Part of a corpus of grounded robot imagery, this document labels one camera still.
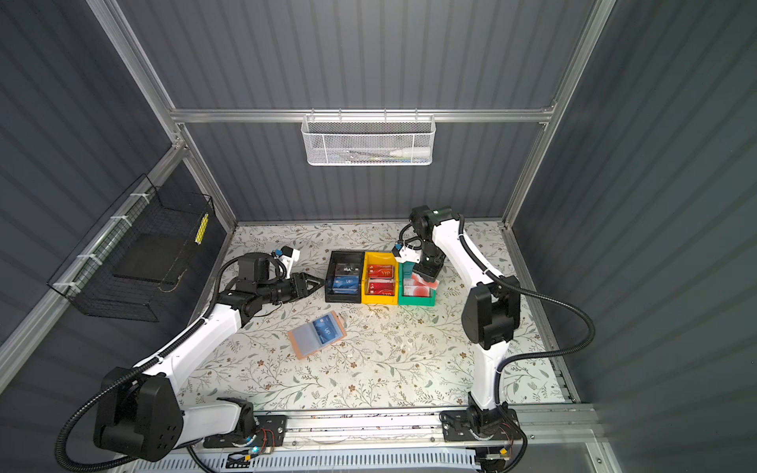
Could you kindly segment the white red circle card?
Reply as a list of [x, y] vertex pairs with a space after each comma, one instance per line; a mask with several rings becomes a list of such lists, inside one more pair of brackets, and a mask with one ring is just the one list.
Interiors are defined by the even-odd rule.
[[428, 282], [422, 277], [412, 274], [409, 278], [403, 280], [404, 297], [428, 299], [433, 297], [438, 289], [438, 282]]

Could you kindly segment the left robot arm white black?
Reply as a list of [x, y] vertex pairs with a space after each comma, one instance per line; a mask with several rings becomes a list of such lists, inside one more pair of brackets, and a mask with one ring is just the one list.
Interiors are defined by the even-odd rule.
[[97, 403], [94, 444], [128, 458], [157, 461], [177, 447], [210, 437], [252, 445], [264, 438], [254, 406], [221, 397], [210, 404], [183, 407], [177, 395], [189, 376], [224, 341], [260, 317], [321, 289], [325, 281], [292, 267], [299, 252], [285, 246], [233, 259], [238, 273], [217, 285], [208, 309], [154, 355], [133, 368], [115, 369], [104, 379]]

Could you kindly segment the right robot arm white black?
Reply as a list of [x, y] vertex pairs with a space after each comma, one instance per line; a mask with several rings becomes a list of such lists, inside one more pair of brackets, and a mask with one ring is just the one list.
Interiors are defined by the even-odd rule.
[[464, 228], [463, 216], [451, 208], [414, 208], [410, 226], [420, 238], [419, 258], [413, 272], [434, 282], [449, 262], [468, 290], [461, 325], [473, 345], [474, 375], [470, 390], [473, 405], [493, 411], [502, 403], [501, 362], [506, 359], [515, 331], [520, 327], [520, 282], [505, 277], [473, 244]]

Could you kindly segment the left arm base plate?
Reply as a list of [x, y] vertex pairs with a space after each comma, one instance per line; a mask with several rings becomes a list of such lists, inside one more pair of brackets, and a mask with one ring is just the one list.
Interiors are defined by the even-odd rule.
[[285, 415], [255, 415], [251, 427], [236, 428], [232, 433], [205, 438], [205, 449], [252, 449], [271, 451], [282, 447], [289, 418]]

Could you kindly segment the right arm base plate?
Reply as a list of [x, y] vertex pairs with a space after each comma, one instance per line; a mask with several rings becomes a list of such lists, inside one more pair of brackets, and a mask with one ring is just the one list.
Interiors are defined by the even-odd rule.
[[522, 439], [518, 415], [513, 409], [503, 416], [498, 409], [478, 411], [475, 406], [465, 410], [445, 410], [439, 414], [443, 436], [448, 443], [465, 441], [500, 441], [511, 445]]

